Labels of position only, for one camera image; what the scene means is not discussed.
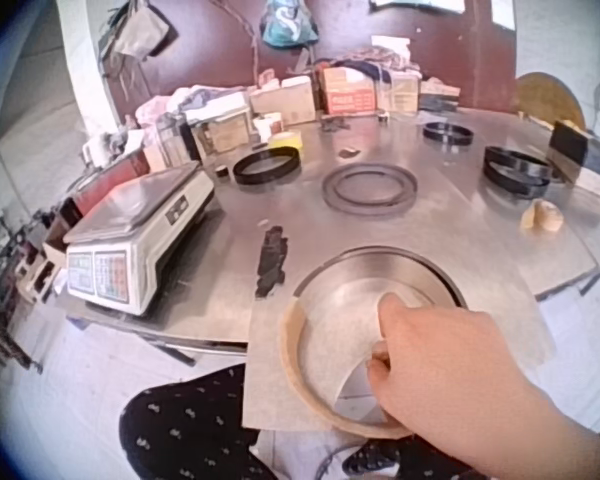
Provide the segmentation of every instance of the black gasket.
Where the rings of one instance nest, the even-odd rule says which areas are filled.
[[[388,176],[401,186],[401,191],[380,200],[360,200],[343,194],[339,187],[356,175]],[[379,163],[352,163],[332,171],[322,182],[322,196],[331,208],[354,215],[389,215],[403,212],[413,206],[418,194],[416,177],[397,165]]]
[[[489,161],[512,168],[529,177],[542,178],[543,180],[550,180],[554,173],[553,167],[547,161],[506,148],[485,148],[484,160],[485,162]]]
[[[547,179],[530,177],[518,170],[486,158],[482,166],[482,172],[495,185],[520,198],[542,197],[550,183]]]
[[[448,145],[466,146],[473,142],[471,130],[446,122],[427,123],[422,128],[422,134],[430,140]]]
[[[258,162],[277,157],[288,157],[288,160],[278,166],[258,173],[244,173],[247,168]],[[278,180],[300,167],[300,152],[293,147],[278,147],[252,153],[243,158],[233,167],[233,177],[241,185],[261,185]]]

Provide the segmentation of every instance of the wire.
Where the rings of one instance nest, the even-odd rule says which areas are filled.
[[[260,61],[260,55],[258,53],[258,37],[253,31],[253,27],[240,12],[231,6],[228,0],[209,0],[209,2],[235,18],[236,21],[242,26],[242,29],[245,31],[245,33],[249,35],[249,38],[251,38],[251,49],[253,50],[253,84],[258,86],[258,62]]]
[[[338,448],[336,451],[332,452],[318,466],[318,469],[316,470],[316,475],[315,475],[315,477],[313,477],[314,480],[322,480],[322,477],[324,477],[324,474],[327,473],[329,466],[331,465],[331,463],[333,463],[333,459],[337,455],[344,452],[345,450],[349,450],[351,448],[360,448],[360,447],[362,447],[362,445],[360,445],[359,443],[356,443],[356,444],[352,444],[352,445],[345,445],[343,447]]]

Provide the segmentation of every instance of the black rubber ring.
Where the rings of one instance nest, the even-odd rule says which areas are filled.
[[[288,157],[289,159],[269,170],[258,173],[244,173],[251,165],[276,157]],[[233,176],[241,185],[261,185],[273,180],[278,180],[300,167],[300,152],[293,147],[278,147],[269,150],[252,153],[243,158],[233,167]]]
[[[452,123],[431,122],[422,128],[422,134],[430,140],[449,145],[466,146],[473,142],[473,132]]]
[[[484,160],[512,168],[530,177],[550,180],[553,176],[553,167],[549,162],[515,150],[487,147],[484,149]]]
[[[509,174],[504,173],[508,169],[511,170]],[[550,183],[549,180],[530,177],[522,172],[487,159],[484,161],[482,171],[484,176],[495,185],[521,198],[532,199],[542,197]]]

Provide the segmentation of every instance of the black rubber piece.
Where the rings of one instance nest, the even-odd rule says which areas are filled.
[[[282,285],[286,278],[282,266],[289,252],[289,239],[283,237],[283,229],[276,225],[264,236],[258,263],[256,298],[266,298],[276,284]]]
[[[473,132],[471,130],[452,123],[427,123],[422,128],[422,134],[430,140],[448,145],[466,146],[473,143]]]
[[[484,159],[534,178],[550,180],[554,173],[553,167],[546,160],[506,148],[487,147]]]
[[[484,161],[482,171],[484,176],[498,187],[520,198],[542,197],[550,183],[547,179],[530,177],[511,167],[487,159]]]
[[[225,165],[217,167],[216,176],[218,178],[227,178],[229,176],[229,169]]]
[[[246,170],[258,162],[272,158],[287,158],[284,163],[272,167],[269,170],[258,173],[245,173]],[[241,185],[261,185],[263,183],[278,180],[300,167],[300,152],[293,147],[271,148],[252,153],[243,158],[233,167],[233,176]]]

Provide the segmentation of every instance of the digital scale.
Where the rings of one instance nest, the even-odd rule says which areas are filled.
[[[64,241],[71,295],[142,315],[158,289],[158,264],[200,218],[213,182],[197,164],[117,186]]]

